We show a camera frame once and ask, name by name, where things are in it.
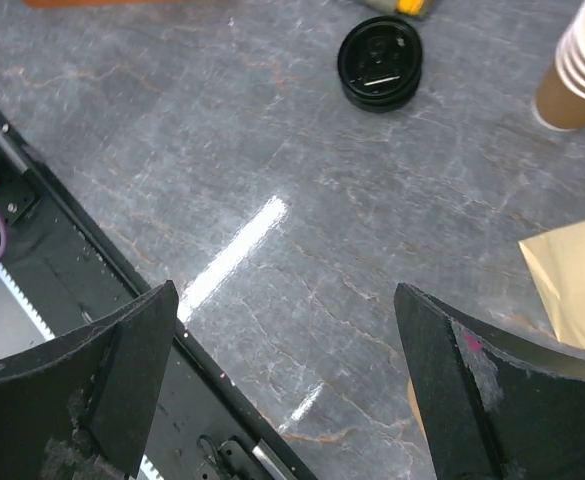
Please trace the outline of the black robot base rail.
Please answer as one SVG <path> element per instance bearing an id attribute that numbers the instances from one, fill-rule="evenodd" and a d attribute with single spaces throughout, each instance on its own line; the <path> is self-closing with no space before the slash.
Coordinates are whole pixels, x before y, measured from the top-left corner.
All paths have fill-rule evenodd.
<path id="1" fill-rule="evenodd" d="M 58 338 L 150 286 L 0 112 L 0 265 Z M 130 479 L 309 479 L 311 470 L 177 323 Z"/>

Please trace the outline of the stack of paper cups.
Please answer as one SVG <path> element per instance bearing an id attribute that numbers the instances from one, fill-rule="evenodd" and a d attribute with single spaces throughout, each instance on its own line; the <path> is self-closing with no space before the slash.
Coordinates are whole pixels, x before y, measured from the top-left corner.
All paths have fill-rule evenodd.
<path id="1" fill-rule="evenodd" d="M 556 46 L 553 62 L 537 88 L 533 113 L 551 130 L 585 127 L 585 2 Z"/>

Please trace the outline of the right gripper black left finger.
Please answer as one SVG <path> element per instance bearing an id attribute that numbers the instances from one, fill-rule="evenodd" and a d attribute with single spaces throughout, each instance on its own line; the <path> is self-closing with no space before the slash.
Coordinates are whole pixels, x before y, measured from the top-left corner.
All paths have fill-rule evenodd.
<path id="1" fill-rule="evenodd" d="M 0 359 L 0 479 L 138 475 L 177 323 L 170 281 Z"/>

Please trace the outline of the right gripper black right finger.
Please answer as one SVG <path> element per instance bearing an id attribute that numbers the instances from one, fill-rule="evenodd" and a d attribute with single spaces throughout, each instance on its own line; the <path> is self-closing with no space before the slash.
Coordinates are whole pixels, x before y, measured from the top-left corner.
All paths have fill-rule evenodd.
<path id="1" fill-rule="evenodd" d="M 406 283 L 394 306 L 437 478 L 585 479 L 585 359 Z"/>

